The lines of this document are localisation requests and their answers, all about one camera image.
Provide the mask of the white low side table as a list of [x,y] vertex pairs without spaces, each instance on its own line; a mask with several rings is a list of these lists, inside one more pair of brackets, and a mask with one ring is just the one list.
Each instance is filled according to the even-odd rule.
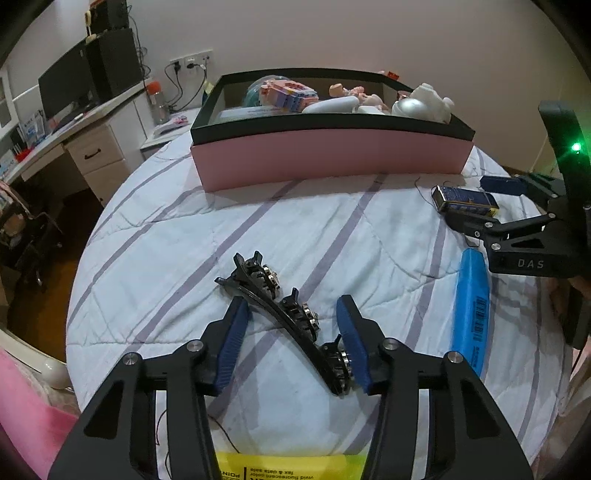
[[143,159],[147,160],[160,148],[188,132],[198,113],[199,108],[174,113],[166,123],[154,127],[140,147]]

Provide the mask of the pink pig figurine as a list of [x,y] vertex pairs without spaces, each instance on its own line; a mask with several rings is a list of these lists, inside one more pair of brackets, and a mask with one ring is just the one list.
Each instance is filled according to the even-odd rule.
[[332,84],[332,86],[329,88],[329,96],[332,98],[353,96],[359,100],[361,106],[376,107],[383,112],[389,110],[389,107],[384,103],[380,96],[376,94],[367,94],[363,86],[356,86],[352,89],[346,89],[346,87],[341,83]]

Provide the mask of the teal brush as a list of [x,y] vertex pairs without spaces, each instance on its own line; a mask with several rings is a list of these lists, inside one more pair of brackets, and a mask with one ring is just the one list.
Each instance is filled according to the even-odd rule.
[[260,106],[259,92],[264,83],[270,80],[287,80],[287,77],[280,75],[267,75],[257,79],[246,89],[245,96],[242,97],[242,107]]

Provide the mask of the white charger adapter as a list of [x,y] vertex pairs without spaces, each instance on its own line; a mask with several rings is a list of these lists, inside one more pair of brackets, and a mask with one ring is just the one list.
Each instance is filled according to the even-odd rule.
[[377,106],[373,105],[360,105],[356,108],[356,113],[359,114],[371,114],[371,115],[384,115],[385,112]]

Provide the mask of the black computer tower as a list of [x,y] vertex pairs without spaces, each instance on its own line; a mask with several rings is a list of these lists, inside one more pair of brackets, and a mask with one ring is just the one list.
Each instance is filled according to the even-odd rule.
[[101,103],[124,93],[142,80],[133,31],[106,31],[85,45],[96,96]]

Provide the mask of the yellow highlighter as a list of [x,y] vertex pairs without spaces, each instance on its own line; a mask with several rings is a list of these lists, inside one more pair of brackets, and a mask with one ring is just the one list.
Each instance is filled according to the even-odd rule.
[[257,456],[217,453],[223,479],[348,480],[360,479],[365,455],[318,457]]

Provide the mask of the dark blue slim box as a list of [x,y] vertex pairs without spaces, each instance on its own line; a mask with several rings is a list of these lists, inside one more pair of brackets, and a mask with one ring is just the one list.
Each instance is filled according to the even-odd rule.
[[440,213],[462,211],[494,217],[499,210],[492,194],[460,187],[438,185],[432,190],[432,199]]

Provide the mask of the white figure silver ball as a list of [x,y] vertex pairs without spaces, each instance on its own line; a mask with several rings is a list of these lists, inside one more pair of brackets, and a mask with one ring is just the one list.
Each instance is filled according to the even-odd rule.
[[435,88],[422,83],[408,96],[399,98],[392,106],[392,114],[417,120],[449,124],[455,103],[449,97],[442,97]]

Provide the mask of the red cap bottle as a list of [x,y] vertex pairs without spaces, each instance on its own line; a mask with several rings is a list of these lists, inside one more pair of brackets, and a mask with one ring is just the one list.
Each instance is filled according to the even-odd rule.
[[150,102],[154,123],[162,125],[169,121],[170,113],[164,98],[161,85],[158,81],[150,81],[146,84],[146,92]]

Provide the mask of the pink white block figure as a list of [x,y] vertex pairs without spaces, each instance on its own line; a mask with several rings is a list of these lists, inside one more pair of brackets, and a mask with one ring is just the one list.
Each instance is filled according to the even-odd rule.
[[290,79],[269,79],[259,87],[260,103],[291,113],[301,113],[318,101],[317,91]]

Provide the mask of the clear plastic packet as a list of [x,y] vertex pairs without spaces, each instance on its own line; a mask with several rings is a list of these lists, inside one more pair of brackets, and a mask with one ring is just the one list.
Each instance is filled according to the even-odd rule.
[[245,119],[270,117],[283,113],[280,109],[271,106],[236,107],[224,109],[215,119],[215,123],[226,123]]

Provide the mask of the black hair clip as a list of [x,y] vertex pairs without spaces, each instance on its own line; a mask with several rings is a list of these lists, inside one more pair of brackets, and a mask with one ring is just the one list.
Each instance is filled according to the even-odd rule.
[[291,289],[287,296],[280,297],[279,277],[269,265],[263,263],[262,253],[256,251],[249,259],[235,254],[233,262],[235,270],[227,277],[216,278],[215,283],[242,295],[270,314],[300,347],[329,391],[337,396],[348,394],[353,383],[353,372],[342,336],[318,344],[318,314],[311,310],[308,303],[301,301],[297,288]]

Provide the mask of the pink black storage box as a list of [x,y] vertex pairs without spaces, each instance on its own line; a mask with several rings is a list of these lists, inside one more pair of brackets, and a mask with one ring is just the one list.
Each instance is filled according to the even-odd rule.
[[242,107],[251,83],[267,75],[300,82],[329,98],[329,86],[363,86],[389,105],[411,87],[383,73],[331,68],[279,68],[221,76],[194,120],[191,155],[204,190],[332,176],[458,174],[474,146],[474,130],[392,115],[283,113],[215,123]]

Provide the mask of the white plastic device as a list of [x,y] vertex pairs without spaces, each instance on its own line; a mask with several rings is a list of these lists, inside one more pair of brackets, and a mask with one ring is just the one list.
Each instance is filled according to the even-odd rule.
[[303,114],[324,114],[324,113],[352,113],[359,107],[360,101],[356,96],[344,96],[329,98],[327,100],[311,103],[303,110]]

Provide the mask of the white glass door cabinet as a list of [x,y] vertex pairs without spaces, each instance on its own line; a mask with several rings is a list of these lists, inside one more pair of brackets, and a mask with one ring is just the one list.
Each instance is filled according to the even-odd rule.
[[0,70],[0,139],[3,140],[19,123],[18,114],[10,89],[8,71]]

